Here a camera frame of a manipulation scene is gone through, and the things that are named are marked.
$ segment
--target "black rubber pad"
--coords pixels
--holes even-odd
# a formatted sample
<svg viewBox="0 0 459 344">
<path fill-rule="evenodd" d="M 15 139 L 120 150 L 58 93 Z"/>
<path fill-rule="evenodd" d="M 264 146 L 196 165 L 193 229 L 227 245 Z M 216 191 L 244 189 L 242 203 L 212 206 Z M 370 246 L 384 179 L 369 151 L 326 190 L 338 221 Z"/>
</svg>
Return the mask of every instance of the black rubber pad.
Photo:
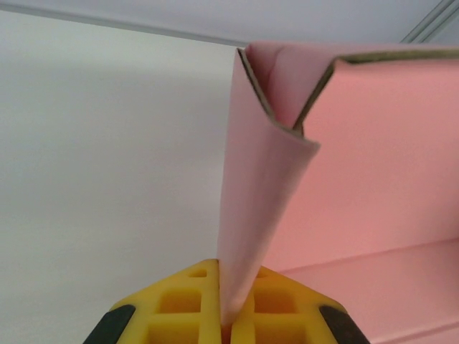
<svg viewBox="0 0 459 344">
<path fill-rule="evenodd" d="M 136 308 L 124 305 L 107 312 L 83 344 L 116 344 Z"/>
<path fill-rule="evenodd" d="M 330 306 L 319 309 L 338 344 L 370 344 L 349 314 Z"/>
</svg>

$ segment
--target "corrugated cardboard edge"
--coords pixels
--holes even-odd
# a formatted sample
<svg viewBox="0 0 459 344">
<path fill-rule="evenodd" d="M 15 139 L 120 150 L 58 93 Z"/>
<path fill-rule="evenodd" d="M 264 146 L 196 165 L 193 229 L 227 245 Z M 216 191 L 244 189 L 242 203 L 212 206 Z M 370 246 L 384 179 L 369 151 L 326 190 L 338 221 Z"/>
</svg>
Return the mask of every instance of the corrugated cardboard edge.
<svg viewBox="0 0 459 344">
<path fill-rule="evenodd" d="M 349 63 L 350 65 L 361 65 L 364 63 L 378 63 L 378 62 L 390 62 L 390 61 L 408 61 L 408 60 L 417 60 L 417 59 L 459 59 L 459 49 L 432 49 L 432 50 L 419 50 L 419 49 L 408 49 L 408 50 L 399 50 L 399 51 L 375 51 L 375 52 L 365 52 L 365 53 L 356 53 L 356 54 L 344 54 L 338 55 L 328 65 L 325 69 L 322 77 L 318 81 L 316 87 L 311 93 L 310 97 L 306 100 L 306 103 L 298 115 L 297 120 L 292 128 L 285 127 L 281 125 L 278 121 L 275 120 L 275 114 L 271 108 L 268 99 L 263 92 L 260 83 L 257 80 L 257 76 L 253 71 L 253 68 L 250 65 L 250 61 L 247 58 L 247 55 L 243 49 L 237 50 L 239 56 L 242 60 L 242 64 L 247 73 L 250 83 L 252 84 L 253 90 L 260 100 L 266 115 L 270 118 L 274 125 L 282 128 L 283 130 L 288 131 L 294 136 L 299 138 L 303 137 L 303 122 L 306 119 L 309 111 L 313 107 L 314 103 L 327 86 L 330 79 L 334 74 L 334 65 L 337 60 L 341 60 Z"/>
</svg>

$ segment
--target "folded cardboard flap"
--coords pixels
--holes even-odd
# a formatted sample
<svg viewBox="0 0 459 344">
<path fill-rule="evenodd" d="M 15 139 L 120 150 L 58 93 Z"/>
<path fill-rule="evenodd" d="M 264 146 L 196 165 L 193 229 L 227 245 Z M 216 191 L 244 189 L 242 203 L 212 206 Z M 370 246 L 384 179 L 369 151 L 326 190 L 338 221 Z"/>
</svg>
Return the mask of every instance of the folded cardboard flap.
<svg viewBox="0 0 459 344">
<path fill-rule="evenodd" d="M 245 301 L 273 237 L 265 263 L 279 270 L 447 239 L 453 234 L 453 223 L 449 223 L 447 233 L 429 235 L 428 226 L 439 224 L 431 221 L 424 225 L 419 240 L 413 231 L 419 221 L 410 220 L 420 211 L 425 213 L 432 200 L 436 208 L 446 202 L 450 215 L 454 199 L 459 200 L 458 188 L 457 195 L 453 190 L 444 202 L 435 202 L 435 189 L 446 185 L 445 175 L 438 175 L 440 168 L 448 169 L 451 184 L 459 175 L 459 163 L 448 165 L 445 154 L 440 163 L 429 158 L 443 148 L 450 156 L 459 150 L 459 135 L 452 129 L 459 126 L 457 116 L 453 116 L 459 110 L 453 96 L 459 90 L 459 74 L 455 74 L 459 72 L 459 50 L 410 46 L 409 51 L 398 51 L 406 48 L 384 52 L 383 47 L 260 42 L 238 50 L 218 244 L 224 323 L 234 319 Z M 447 72 L 437 68 L 443 65 L 439 59 L 448 61 Z M 404 74 L 406 66 L 412 65 L 417 70 L 410 67 L 409 75 Z M 384 66 L 384 71 L 377 76 L 374 71 L 379 66 Z M 424 79 L 413 79 L 420 70 L 425 71 L 421 73 Z M 388 82 L 397 98 L 389 105 Z M 406 94 L 411 88 L 408 82 L 416 82 L 418 88 L 434 85 L 427 93 L 421 87 L 423 92 L 417 99 L 416 92 Z M 450 106 L 443 104 L 440 113 L 435 113 L 437 102 L 445 101 Z M 417 105 L 415 109 L 397 108 L 400 102 Z M 303 124 L 306 114 L 308 120 Z M 449 122 L 442 124 L 443 117 Z M 437 125 L 426 121 L 428 118 L 434 118 Z M 445 125 L 450 129 L 447 135 L 442 133 Z M 313 140 L 299 135 L 303 128 Z M 316 140 L 322 145 L 321 151 L 304 174 L 318 150 Z M 437 168 L 424 171 L 423 162 Z M 410 183 L 411 168 L 423 172 L 414 183 Z M 383 182 L 373 188 L 373 181 L 380 177 Z M 432 177 L 437 183 L 430 183 Z M 423 198 L 426 183 L 432 185 L 429 197 L 416 201 Z M 407 209 L 413 198 L 413 206 Z M 393 199 L 399 202 L 387 206 Z M 404 226 L 408 226 L 407 234 L 400 234 Z"/>
</svg>

